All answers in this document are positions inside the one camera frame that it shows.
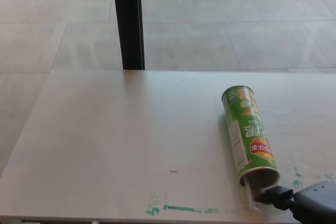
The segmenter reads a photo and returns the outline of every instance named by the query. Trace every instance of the green marker stain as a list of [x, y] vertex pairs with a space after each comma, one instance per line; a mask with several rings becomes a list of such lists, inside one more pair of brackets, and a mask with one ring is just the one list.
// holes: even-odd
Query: green marker stain
[[192, 207], [175, 207], [175, 206], [168, 206], [168, 205], [164, 205], [163, 206], [163, 210], [178, 210], [178, 211], [187, 211], [187, 212], [198, 212], [199, 214], [202, 212], [202, 210], [197, 210], [195, 208]]
[[153, 207], [152, 210], [147, 210], [146, 214], [154, 216], [155, 214], [158, 214], [160, 210], [157, 207]]
[[292, 185], [293, 185], [294, 189], [295, 189], [295, 188], [303, 187], [302, 182], [299, 181], [299, 180], [294, 180], [294, 181], [292, 182]]
[[205, 214], [219, 214], [220, 212], [216, 208], [208, 208], [204, 211]]

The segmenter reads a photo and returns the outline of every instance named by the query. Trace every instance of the table surface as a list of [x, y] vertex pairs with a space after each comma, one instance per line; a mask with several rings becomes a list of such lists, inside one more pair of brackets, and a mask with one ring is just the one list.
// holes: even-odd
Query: table surface
[[254, 90], [281, 182], [300, 187], [333, 180], [334, 83], [332, 74], [53, 70], [0, 179], [0, 216], [295, 222], [247, 210], [221, 96], [237, 84]]

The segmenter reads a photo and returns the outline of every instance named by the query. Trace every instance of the pringles can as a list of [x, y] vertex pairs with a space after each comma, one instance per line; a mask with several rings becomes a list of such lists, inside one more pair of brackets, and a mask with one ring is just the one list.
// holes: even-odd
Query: pringles can
[[240, 184], [245, 185], [245, 179], [251, 188], [275, 184], [280, 175], [252, 89], [247, 86], [228, 88], [222, 102]]

